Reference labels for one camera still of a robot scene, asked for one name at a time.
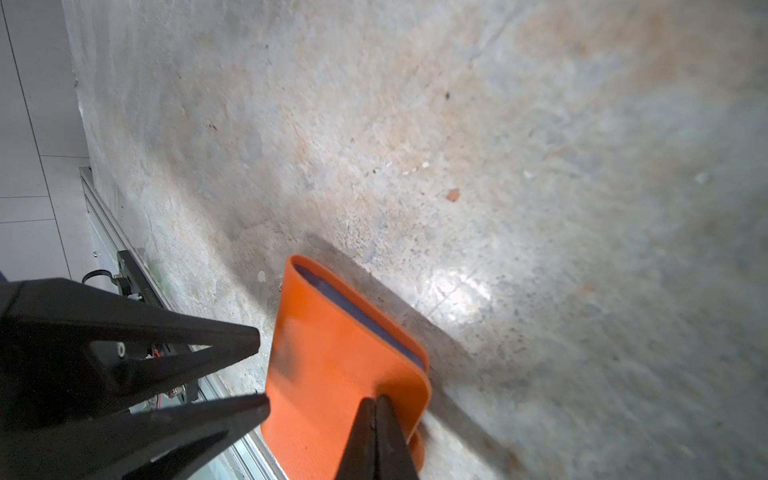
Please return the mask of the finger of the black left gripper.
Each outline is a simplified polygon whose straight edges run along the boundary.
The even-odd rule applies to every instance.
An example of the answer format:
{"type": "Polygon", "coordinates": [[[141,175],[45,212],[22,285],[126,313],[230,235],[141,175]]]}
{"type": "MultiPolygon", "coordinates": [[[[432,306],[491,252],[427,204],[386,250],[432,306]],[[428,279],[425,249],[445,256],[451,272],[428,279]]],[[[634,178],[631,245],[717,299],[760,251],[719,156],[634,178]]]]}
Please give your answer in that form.
{"type": "Polygon", "coordinates": [[[254,327],[63,278],[1,285],[1,426],[117,414],[258,353],[254,327]]]}
{"type": "Polygon", "coordinates": [[[270,414],[264,394],[1,436],[3,479],[188,479],[270,414]]]}

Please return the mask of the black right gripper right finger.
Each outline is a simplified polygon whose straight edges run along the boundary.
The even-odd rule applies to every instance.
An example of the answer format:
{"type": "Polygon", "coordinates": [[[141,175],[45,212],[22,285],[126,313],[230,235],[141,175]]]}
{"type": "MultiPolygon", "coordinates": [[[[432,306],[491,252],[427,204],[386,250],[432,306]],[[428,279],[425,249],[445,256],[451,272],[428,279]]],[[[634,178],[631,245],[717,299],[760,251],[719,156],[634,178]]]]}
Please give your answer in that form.
{"type": "Polygon", "coordinates": [[[418,480],[418,473],[390,398],[376,399],[376,461],[378,480],[418,480]]]}

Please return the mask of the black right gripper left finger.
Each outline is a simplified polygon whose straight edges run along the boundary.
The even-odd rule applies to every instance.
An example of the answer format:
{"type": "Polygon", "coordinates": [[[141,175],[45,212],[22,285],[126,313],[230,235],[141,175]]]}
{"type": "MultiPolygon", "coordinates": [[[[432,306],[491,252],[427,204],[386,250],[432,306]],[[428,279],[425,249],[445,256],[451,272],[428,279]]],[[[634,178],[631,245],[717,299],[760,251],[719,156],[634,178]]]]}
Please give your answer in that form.
{"type": "Polygon", "coordinates": [[[363,398],[358,406],[335,480],[376,478],[376,402],[363,398]]]}

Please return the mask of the orange card holder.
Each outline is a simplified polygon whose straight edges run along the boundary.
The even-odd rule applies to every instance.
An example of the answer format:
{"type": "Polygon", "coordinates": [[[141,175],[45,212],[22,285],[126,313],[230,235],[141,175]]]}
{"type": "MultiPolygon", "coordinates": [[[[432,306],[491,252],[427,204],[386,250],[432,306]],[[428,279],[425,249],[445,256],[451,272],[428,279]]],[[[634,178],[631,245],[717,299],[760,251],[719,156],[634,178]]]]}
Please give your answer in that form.
{"type": "Polygon", "coordinates": [[[363,398],[390,398],[417,473],[431,400],[425,348],[319,262],[287,258],[261,431],[290,479],[333,479],[363,398]]]}

